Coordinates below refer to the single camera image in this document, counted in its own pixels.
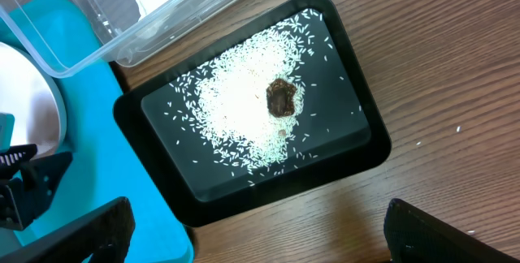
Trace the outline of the large white plate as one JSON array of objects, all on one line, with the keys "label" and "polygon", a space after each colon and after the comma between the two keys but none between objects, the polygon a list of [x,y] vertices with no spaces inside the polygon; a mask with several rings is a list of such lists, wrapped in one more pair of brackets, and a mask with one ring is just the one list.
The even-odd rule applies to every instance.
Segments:
[{"label": "large white plate", "polygon": [[6,43],[1,44],[1,112],[14,117],[11,146],[34,144],[36,157],[46,157],[64,141],[66,108],[54,79]]}]

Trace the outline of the black plastic tray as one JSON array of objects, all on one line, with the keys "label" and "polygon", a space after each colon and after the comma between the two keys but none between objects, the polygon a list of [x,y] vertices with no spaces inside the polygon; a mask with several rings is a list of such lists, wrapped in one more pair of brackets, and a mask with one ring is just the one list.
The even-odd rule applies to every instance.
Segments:
[{"label": "black plastic tray", "polygon": [[[315,159],[279,175],[252,179],[229,178],[221,166],[208,162],[208,151],[189,144],[175,149],[154,111],[165,98],[165,87],[253,34],[306,8],[321,11],[340,55],[349,86],[359,100],[366,125],[318,147]],[[345,27],[331,0],[289,0],[263,13],[245,26],[217,40],[191,58],[175,65],[119,97],[115,121],[176,218],[200,227],[311,188],[369,170],[383,163],[391,140]]]}]

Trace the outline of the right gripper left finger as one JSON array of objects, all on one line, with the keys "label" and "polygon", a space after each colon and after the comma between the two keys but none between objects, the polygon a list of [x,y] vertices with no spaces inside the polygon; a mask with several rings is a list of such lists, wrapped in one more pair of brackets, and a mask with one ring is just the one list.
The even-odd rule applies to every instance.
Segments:
[{"label": "right gripper left finger", "polygon": [[130,201],[121,196],[6,254],[1,262],[123,262],[135,227]]}]

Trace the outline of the clear plastic bin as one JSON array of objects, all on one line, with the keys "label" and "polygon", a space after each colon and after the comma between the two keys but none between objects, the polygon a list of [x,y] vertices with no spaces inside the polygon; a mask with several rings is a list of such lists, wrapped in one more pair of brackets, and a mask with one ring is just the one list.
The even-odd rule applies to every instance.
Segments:
[{"label": "clear plastic bin", "polygon": [[[1,0],[2,11],[13,11],[32,0]],[[72,76],[101,59],[134,67],[178,41],[238,0],[169,0],[140,18],[135,0],[68,0],[91,24],[99,48],[76,64],[44,59],[17,27],[12,32],[37,65],[54,78]]]}]

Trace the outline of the white rice pile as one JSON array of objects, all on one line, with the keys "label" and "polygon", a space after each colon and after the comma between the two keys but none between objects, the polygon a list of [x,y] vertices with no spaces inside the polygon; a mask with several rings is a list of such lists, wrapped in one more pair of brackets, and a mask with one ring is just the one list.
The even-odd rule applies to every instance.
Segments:
[{"label": "white rice pile", "polygon": [[[297,88],[276,118],[267,88]],[[306,8],[169,83],[154,113],[175,149],[208,151],[229,178],[269,177],[315,159],[318,147],[366,125],[321,11]]]}]

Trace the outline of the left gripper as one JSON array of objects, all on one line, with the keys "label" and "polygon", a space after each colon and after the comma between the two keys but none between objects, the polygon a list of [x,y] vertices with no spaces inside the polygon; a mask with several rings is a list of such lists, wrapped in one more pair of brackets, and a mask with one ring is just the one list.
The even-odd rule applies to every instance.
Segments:
[{"label": "left gripper", "polygon": [[35,144],[11,144],[14,123],[1,114],[1,227],[23,231],[49,209],[72,153],[37,158]]}]

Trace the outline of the teal plastic tray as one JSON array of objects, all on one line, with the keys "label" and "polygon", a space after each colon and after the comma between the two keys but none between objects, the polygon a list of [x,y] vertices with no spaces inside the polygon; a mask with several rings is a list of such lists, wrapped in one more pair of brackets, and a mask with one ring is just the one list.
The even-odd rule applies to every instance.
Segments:
[{"label": "teal plastic tray", "polygon": [[[28,38],[41,56],[76,64],[100,44],[84,13],[68,0],[32,0],[2,11],[2,42],[22,47],[12,27]],[[24,231],[28,245],[105,203],[125,196],[136,227],[128,262],[191,262],[194,247],[133,152],[113,118],[122,89],[109,63],[94,64],[56,81],[67,112],[67,133],[61,149],[73,153],[49,210]]]}]

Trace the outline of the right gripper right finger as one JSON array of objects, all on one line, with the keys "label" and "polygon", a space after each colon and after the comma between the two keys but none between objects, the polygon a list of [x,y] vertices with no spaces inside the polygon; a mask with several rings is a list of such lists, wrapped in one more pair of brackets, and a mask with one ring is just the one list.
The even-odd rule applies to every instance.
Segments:
[{"label": "right gripper right finger", "polygon": [[519,263],[401,199],[389,202],[383,232],[397,263]]}]

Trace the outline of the brown food piece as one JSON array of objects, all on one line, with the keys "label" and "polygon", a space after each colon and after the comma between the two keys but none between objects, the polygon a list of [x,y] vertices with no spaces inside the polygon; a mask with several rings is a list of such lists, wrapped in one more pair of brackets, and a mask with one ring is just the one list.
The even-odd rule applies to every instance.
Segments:
[{"label": "brown food piece", "polygon": [[267,109],[276,118],[295,113],[294,96],[297,88],[289,82],[276,79],[266,89]]}]

